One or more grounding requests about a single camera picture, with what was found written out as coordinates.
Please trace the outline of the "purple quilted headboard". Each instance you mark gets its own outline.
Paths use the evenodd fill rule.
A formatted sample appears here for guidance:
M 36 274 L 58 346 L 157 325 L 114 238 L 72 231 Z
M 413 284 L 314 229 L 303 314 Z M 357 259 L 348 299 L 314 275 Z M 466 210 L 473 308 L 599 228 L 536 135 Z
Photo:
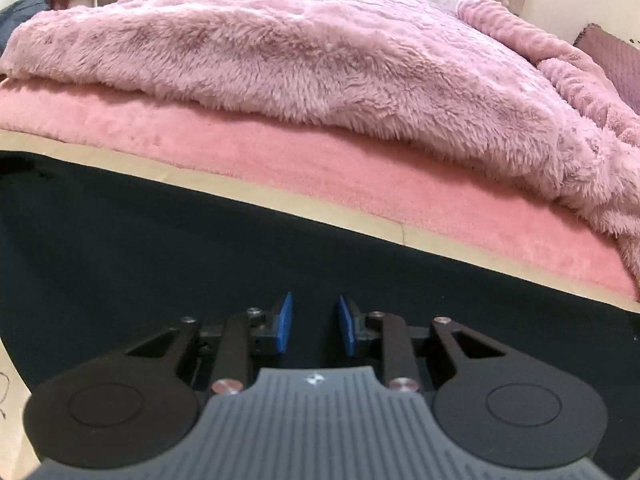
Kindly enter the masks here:
M 587 25 L 577 36 L 574 46 L 591 56 L 603 68 L 620 98 L 639 113 L 639 49 L 606 32 L 597 24 Z

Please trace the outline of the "pink bed sheet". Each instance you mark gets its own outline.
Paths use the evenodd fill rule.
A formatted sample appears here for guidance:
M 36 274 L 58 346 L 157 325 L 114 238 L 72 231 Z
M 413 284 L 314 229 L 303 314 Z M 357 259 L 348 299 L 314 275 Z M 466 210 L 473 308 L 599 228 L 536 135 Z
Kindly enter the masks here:
M 1 125 L 321 198 L 632 296 L 611 237 L 568 209 L 398 141 L 159 101 L 103 86 L 5 81 Z

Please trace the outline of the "blue grey cloth bundle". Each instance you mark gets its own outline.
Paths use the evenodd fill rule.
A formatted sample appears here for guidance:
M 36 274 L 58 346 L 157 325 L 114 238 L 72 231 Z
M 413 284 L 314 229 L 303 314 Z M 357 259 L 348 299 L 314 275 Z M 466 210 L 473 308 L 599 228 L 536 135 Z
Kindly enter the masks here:
M 50 9 L 49 0 L 17 0 L 0 11 L 0 53 L 16 29 L 37 13 Z

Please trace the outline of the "fluffy pink blanket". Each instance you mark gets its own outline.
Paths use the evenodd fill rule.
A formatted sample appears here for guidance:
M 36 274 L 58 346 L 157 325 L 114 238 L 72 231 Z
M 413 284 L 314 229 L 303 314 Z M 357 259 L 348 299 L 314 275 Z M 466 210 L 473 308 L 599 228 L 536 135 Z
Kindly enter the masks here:
M 495 0 L 76 6 L 18 26 L 1 70 L 416 142 L 567 206 L 639 269 L 638 115 Z

